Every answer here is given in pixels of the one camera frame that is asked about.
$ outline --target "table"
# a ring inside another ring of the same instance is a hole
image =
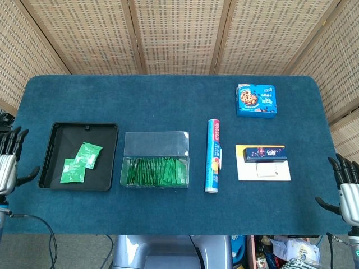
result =
[[[274,119],[236,116],[238,83],[274,85]],[[219,192],[204,192],[206,130],[220,120]],[[19,176],[42,165],[54,122],[115,122],[119,138],[107,192],[40,189],[38,178],[8,197],[14,213],[46,219],[55,233],[345,233],[349,227],[315,202],[338,204],[328,156],[335,151],[316,82],[305,76],[47,75],[26,86],[14,126],[30,130]],[[127,189],[119,179],[125,132],[189,131],[189,189]],[[235,144],[286,146],[290,182],[239,182]],[[9,220],[6,233],[46,233],[43,224]]]

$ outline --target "blue cookie box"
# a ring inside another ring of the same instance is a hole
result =
[[[277,114],[274,86],[238,84],[236,111],[237,116],[274,118]]]

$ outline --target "small blue box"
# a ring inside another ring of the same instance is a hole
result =
[[[277,114],[274,86],[238,84],[236,110],[237,116],[274,118]]]
[[[246,163],[271,163],[287,160],[284,147],[247,147],[244,149],[243,155]]]

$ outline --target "robotic hand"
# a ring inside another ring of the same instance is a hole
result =
[[[329,205],[320,197],[315,197],[315,199],[322,208],[341,215],[343,220],[352,227],[348,234],[349,245],[352,248],[355,268],[359,269],[359,164],[355,161],[350,162],[340,154],[336,156],[339,162],[331,157],[328,157],[328,160],[334,170],[340,207]]]
[[[28,176],[17,178],[17,162],[20,159],[22,143],[29,133],[29,130],[20,131],[21,127],[17,127],[13,131],[0,134],[0,241],[6,216],[12,215],[6,196],[12,193],[15,187],[33,180],[40,170],[40,167],[36,166]]]

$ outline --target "woven screen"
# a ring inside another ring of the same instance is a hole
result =
[[[66,73],[45,42],[13,0],[0,1],[0,106],[13,115],[31,77]]]
[[[359,98],[359,1],[347,1],[324,27],[292,73],[317,81],[330,119]]]
[[[337,152],[359,163],[359,110],[335,123],[330,130]]]
[[[217,74],[282,74],[333,0],[240,0]]]
[[[121,1],[23,1],[72,73],[138,73]]]
[[[148,73],[208,75],[223,2],[135,0]]]

